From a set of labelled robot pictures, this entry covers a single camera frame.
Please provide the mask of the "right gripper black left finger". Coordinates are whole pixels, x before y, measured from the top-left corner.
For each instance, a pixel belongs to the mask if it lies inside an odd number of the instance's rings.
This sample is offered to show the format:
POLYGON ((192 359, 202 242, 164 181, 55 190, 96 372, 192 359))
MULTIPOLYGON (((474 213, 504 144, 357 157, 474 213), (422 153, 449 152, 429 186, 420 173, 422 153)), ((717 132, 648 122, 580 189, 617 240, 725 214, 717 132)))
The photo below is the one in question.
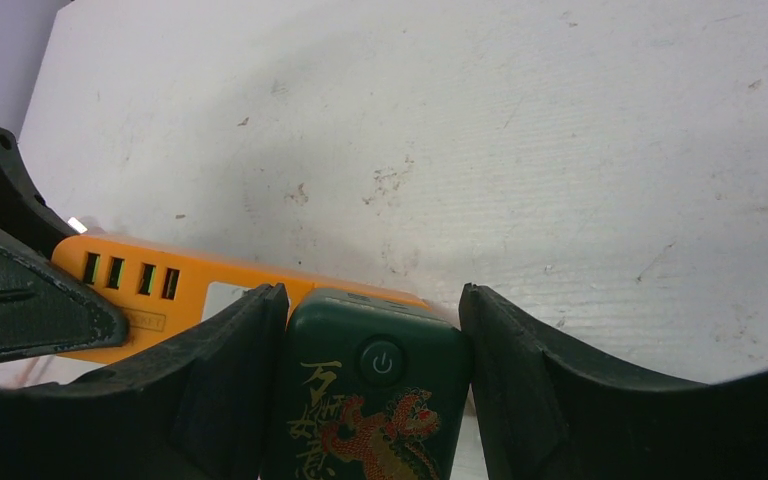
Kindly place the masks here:
POLYGON ((283 285, 68 384, 0 388, 0 479, 254 479, 289 309, 283 285))

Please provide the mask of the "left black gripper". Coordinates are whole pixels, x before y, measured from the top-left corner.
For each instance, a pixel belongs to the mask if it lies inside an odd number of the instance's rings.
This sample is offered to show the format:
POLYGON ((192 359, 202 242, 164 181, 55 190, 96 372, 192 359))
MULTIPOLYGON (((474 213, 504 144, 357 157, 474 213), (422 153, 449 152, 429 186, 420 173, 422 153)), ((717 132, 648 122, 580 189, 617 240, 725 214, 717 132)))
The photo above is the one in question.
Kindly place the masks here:
POLYGON ((76 234, 47 206, 16 137, 0 127, 0 363, 125 342, 125 315, 47 259, 76 234))

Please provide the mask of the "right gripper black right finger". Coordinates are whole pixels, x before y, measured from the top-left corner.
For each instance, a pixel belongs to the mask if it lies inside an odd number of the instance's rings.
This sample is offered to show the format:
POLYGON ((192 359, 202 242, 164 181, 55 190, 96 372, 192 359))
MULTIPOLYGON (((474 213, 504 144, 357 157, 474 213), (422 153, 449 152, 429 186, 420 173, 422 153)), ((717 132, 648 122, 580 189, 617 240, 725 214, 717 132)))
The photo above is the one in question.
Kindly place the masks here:
POLYGON ((492 479, 768 479, 768 370, 704 384, 643 368, 468 284, 492 479))

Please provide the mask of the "orange power strip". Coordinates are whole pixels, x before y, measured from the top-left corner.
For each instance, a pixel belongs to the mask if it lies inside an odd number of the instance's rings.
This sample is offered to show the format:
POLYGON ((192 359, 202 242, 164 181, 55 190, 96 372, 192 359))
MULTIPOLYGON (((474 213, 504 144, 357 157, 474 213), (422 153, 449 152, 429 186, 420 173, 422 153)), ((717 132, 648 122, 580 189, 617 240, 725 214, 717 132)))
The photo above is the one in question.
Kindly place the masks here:
POLYGON ((282 284, 291 308, 316 288, 429 307, 419 297, 398 290, 114 234, 68 237, 55 247, 52 261, 120 308, 129 321, 122 346, 70 355, 99 364, 115 363, 180 334, 262 284, 282 284))

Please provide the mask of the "green cube socket adapter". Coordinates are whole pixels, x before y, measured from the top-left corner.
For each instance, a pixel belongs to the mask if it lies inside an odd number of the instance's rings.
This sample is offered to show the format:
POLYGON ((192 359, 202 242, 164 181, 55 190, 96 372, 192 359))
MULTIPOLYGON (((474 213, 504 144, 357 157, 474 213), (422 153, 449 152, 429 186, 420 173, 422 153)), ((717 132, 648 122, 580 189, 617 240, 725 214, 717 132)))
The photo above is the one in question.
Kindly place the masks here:
POLYGON ((287 324, 264 479, 447 479, 469 338, 426 308, 312 290, 287 324))

